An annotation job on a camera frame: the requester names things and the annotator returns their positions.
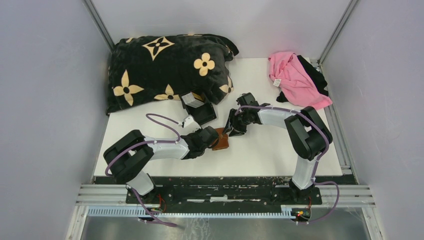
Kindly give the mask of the brown leather card holder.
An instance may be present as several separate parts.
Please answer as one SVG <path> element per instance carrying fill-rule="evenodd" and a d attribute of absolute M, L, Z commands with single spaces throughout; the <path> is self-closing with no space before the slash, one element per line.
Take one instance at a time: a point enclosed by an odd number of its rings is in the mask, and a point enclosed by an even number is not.
<path fill-rule="evenodd" d="M 227 133 L 225 133 L 225 129 L 223 127 L 221 128 L 216 128 L 215 129 L 216 132 L 218 133 L 218 140 L 215 141 L 212 144 L 212 150 L 213 151 L 219 151 L 219 150 L 224 150 L 227 149 L 230 145 L 229 145 L 229 136 Z"/>

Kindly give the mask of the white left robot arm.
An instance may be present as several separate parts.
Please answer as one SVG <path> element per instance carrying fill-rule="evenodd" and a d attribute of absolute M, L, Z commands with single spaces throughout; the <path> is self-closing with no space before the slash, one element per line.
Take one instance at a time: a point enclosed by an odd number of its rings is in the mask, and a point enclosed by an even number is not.
<path fill-rule="evenodd" d="M 219 142 L 218 132 L 208 126 L 176 139 L 144 136 L 132 130 L 110 146 L 103 158 L 107 163 L 105 175 L 119 185 L 127 185 L 138 197 L 149 204 L 156 200 L 158 191 L 150 175 L 143 168 L 153 160 L 188 160 L 202 156 Z"/>

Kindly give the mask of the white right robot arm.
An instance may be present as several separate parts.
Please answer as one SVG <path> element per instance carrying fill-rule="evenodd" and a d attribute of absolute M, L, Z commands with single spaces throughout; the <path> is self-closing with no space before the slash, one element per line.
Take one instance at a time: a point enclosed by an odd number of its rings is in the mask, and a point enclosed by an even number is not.
<path fill-rule="evenodd" d="M 289 199 L 302 204 L 309 198 L 318 168 L 318 162 L 328 151 L 333 137 L 312 106 L 293 110 L 259 104 L 252 93 L 244 93 L 237 100 L 238 109 L 229 112 L 223 133 L 242 136 L 248 125 L 269 125 L 287 130 L 292 147 L 297 153 L 295 172 L 289 181 Z"/>

